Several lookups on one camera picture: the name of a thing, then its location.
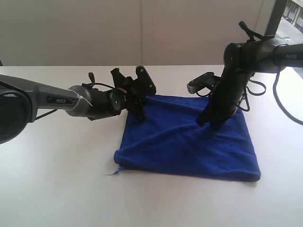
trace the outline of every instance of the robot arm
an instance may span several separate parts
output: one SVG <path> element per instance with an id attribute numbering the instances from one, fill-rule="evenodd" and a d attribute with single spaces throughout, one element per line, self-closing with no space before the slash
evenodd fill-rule
<path id="1" fill-rule="evenodd" d="M 28 122 L 34 122 L 38 109 L 62 109 L 70 116 L 90 120 L 116 116 L 123 109 L 138 121 L 144 120 L 142 101 L 145 95 L 154 95 L 156 87 L 144 66 L 137 66 L 137 79 L 124 77 L 119 69 L 111 71 L 115 87 L 108 91 L 94 88 L 91 83 L 75 85 L 68 90 L 33 81 L 0 75 L 0 144 L 19 135 Z"/>
<path id="2" fill-rule="evenodd" d="M 287 45 L 283 39 L 261 36 L 249 30 L 244 22 L 239 25 L 250 39 L 246 43 L 231 43 L 226 47 L 221 78 L 208 72 L 187 85 L 191 94 L 205 87 L 211 90 L 209 103 L 197 119 L 200 126 L 210 122 L 213 129 L 219 129 L 235 115 L 243 100 L 248 106 L 245 111 L 249 111 L 246 85 L 255 72 L 277 73 L 278 78 L 279 72 L 286 66 L 303 68 L 303 44 Z M 278 100 L 275 86 L 274 96 L 279 107 L 289 116 Z"/>

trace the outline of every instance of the blue cloth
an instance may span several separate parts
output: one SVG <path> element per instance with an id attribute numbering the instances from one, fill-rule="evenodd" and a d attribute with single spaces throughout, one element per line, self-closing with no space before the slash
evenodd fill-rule
<path id="1" fill-rule="evenodd" d="M 147 120 L 128 114 L 114 161 L 121 169 L 253 182 L 257 157 L 241 110 L 218 131 L 196 124 L 208 98 L 150 96 Z"/>

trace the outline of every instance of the white table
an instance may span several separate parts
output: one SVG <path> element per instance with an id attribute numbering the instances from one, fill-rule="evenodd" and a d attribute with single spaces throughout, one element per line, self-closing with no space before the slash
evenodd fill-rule
<path id="1" fill-rule="evenodd" d="M 69 88 L 112 83 L 114 67 L 0 67 L 0 73 Z M 222 66 L 148 66 L 157 94 L 193 95 L 186 84 Z M 134 67 L 120 67 L 135 76 Z M 289 120 L 272 94 L 274 74 L 257 74 L 264 96 L 249 96 L 245 113 L 262 172 L 239 183 L 140 171 L 113 173 L 126 111 L 91 122 L 58 111 L 0 145 L 1 227 L 299 227 L 303 225 L 303 126 Z M 254 91 L 262 88 L 250 84 Z M 281 73 L 278 94 L 303 119 L 303 80 Z"/>

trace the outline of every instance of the white wall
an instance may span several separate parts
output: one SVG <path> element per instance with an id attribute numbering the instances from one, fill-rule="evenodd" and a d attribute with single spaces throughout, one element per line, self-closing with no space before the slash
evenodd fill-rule
<path id="1" fill-rule="evenodd" d="M 275 0 L 1 0 L 3 65 L 222 64 Z"/>

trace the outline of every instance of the microfiber towel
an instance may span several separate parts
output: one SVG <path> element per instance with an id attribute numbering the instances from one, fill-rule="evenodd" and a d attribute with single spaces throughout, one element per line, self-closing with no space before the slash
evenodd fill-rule
<path id="1" fill-rule="evenodd" d="M 253 182 L 261 173 L 241 110 L 215 131 L 197 117 L 206 97 L 150 96 L 147 120 L 126 119 L 114 161 L 119 169 Z"/>

